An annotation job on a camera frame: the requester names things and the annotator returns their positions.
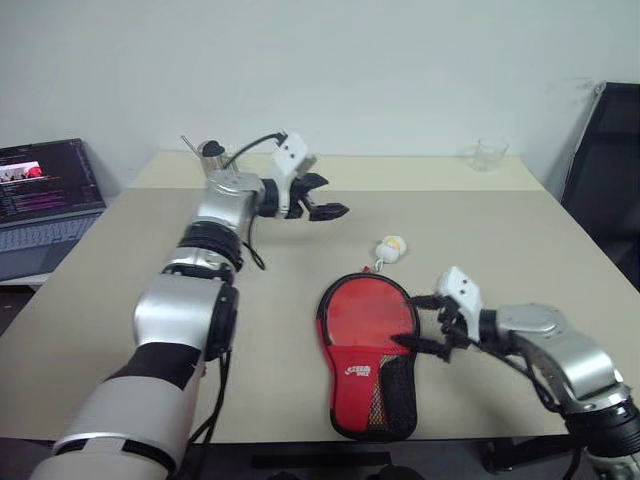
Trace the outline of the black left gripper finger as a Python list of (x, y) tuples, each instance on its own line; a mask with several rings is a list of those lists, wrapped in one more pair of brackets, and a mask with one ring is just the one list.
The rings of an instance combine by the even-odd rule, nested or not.
[(310, 191), (323, 187), (328, 184), (329, 184), (329, 181), (323, 176), (317, 173), (306, 173), (299, 180), (299, 190), (303, 194), (308, 194)]
[(315, 204), (307, 202), (305, 204), (309, 212), (310, 222), (332, 221), (343, 217), (349, 212), (349, 208), (341, 203)]

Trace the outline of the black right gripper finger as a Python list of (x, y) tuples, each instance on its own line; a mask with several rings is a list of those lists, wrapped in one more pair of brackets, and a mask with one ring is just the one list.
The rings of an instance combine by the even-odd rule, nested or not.
[(413, 334), (397, 334), (391, 339), (398, 345), (406, 347), (416, 353), (433, 355), (442, 361), (449, 361), (451, 356), (451, 345), (441, 343), (436, 340), (423, 338)]
[(416, 309), (438, 311), (443, 309), (448, 302), (448, 297), (440, 294), (416, 295), (408, 300), (408, 304)]

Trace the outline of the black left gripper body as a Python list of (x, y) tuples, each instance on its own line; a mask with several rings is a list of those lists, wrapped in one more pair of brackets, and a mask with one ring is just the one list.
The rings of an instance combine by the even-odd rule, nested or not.
[(313, 187), (313, 175), (304, 174), (293, 180), (289, 190), (289, 208), (286, 214), (287, 219), (298, 219), (303, 215), (304, 199), (308, 196)]

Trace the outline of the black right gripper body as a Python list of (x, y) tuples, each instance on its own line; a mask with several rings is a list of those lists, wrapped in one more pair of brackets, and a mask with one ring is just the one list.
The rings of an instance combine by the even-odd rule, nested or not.
[(437, 320), (441, 326), (441, 333), (444, 336), (444, 347), (440, 358), (449, 361), (454, 349), (465, 350), (472, 344), (468, 336), (467, 324), (458, 303), (449, 296), (441, 298), (441, 307), (438, 311)]

